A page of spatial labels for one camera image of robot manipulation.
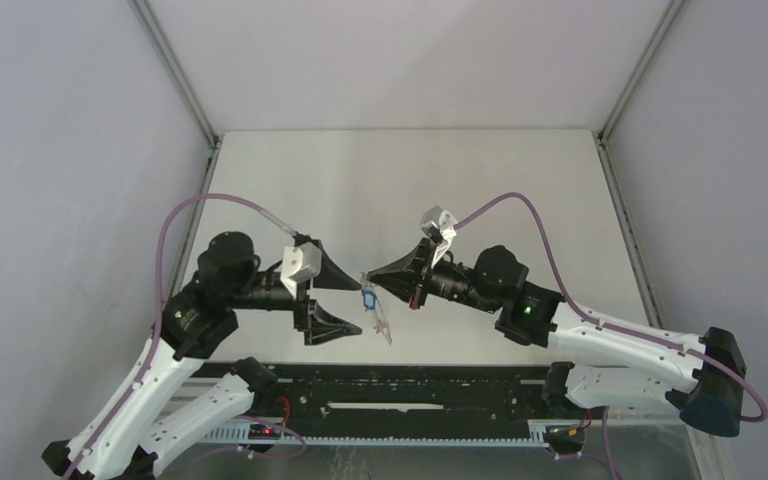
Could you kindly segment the key with blue tag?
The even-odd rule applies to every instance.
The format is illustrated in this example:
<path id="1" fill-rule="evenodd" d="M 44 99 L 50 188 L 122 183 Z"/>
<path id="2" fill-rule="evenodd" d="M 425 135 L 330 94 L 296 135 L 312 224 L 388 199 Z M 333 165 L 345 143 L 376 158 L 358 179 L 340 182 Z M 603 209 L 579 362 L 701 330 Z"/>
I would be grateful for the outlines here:
<path id="1" fill-rule="evenodd" d="M 378 305 L 378 298 L 372 288 L 362 288 L 362 303 L 366 311 L 375 311 Z"/>

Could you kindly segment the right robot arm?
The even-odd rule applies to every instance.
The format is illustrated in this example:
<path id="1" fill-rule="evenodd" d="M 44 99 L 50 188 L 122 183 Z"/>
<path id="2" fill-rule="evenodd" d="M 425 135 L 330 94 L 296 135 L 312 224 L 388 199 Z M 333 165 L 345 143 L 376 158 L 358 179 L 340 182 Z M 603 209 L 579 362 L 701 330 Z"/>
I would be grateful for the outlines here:
<path id="1" fill-rule="evenodd" d="M 711 435 L 739 434 L 746 362 L 730 331 L 711 327 L 698 336 L 597 318 L 529 282 L 528 272 L 502 245 L 483 250 L 469 267 L 423 239 L 366 277 L 413 310 L 439 297 L 496 314 L 495 329 L 516 344 L 595 356 L 596 365 L 551 366 L 541 402 L 553 417 L 578 408 L 662 409 Z"/>

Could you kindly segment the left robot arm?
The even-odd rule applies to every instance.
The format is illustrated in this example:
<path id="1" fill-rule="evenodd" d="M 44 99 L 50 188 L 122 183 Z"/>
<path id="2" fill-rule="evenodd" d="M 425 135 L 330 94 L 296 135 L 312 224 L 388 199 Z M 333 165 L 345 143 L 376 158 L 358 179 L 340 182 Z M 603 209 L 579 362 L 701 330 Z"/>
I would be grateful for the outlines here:
<path id="1" fill-rule="evenodd" d="M 307 345 L 361 334 L 325 311 L 310 289 L 358 291 L 320 241 L 296 234 L 276 266 L 261 269 L 242 232 L 214 237 L 191 280 L 165 304 L 129 376 L 99 414 L 70 440 L 50 443 L 42 459 L 63 479 L 155 479 L 186 449 L 238 415 L 264 416 L 277 378 L 253 357 L 234 362 L 209 391 L 168 416 L 179 388 L 239 326 L 237 311 L 288 311 Z"/>

